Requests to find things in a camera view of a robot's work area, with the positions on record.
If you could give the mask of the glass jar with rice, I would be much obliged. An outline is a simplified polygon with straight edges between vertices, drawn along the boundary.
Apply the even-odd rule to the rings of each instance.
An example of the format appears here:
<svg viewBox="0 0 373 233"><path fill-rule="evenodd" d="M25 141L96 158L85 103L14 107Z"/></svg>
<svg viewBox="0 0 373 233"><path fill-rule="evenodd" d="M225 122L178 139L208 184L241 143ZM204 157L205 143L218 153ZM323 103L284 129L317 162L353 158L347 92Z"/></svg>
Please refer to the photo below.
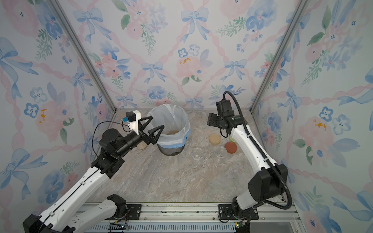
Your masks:
<svg viewBox="0 0 373 233"><path fill-rule="evenodd" d="M201 162L204 160L205 154L201 148L194 148L191 151L191 157L194 161Z"/></svg>

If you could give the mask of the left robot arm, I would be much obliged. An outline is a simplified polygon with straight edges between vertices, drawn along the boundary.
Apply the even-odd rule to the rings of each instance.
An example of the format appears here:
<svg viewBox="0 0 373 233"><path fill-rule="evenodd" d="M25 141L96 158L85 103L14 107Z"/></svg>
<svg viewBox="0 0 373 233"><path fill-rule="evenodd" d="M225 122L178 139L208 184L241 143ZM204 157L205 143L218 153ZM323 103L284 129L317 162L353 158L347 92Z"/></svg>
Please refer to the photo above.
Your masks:
<svg viewBox="0 0 373 233"><path fill-rule="evenodd" d="M144 132L152 116L141 118L138 111L129 112L130 132L122 136L111 128L99 142L100 154L82 178L50 208L40 215L29 215L23 222L26 233L84 233L108 218L122 219L128 214L126 200L117 194L107 197L89 211L78 214L79 208L105 182L110 180L124 163L124 156L141 142L157 144L164 125Z"/></svg>

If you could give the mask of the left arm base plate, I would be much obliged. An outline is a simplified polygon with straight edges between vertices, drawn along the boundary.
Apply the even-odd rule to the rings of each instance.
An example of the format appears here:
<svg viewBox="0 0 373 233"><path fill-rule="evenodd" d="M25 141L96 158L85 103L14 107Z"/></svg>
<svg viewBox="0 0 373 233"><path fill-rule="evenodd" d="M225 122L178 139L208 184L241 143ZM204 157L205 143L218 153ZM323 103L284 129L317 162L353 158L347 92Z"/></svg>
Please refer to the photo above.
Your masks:
<svg viewBox="0 0 373 233"><path fill-rule="evenodd" d="M126 204L114 216L106 218L106 220L139 220L141 209L141 204Z"/></svg>

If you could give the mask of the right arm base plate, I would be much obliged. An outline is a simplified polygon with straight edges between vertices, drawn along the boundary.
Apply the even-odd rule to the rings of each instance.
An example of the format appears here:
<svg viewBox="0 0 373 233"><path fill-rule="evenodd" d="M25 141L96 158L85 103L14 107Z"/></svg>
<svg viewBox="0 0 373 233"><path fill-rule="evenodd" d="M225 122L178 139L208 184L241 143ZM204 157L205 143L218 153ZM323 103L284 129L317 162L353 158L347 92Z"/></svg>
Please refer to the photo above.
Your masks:
<svg viewBox="0 0 373 233"><path fill-rule="evenodd" d="M258 212L256 209L248 208L241 210L233 204L219 204L218 217L220 220L259 220Z"/></svg>

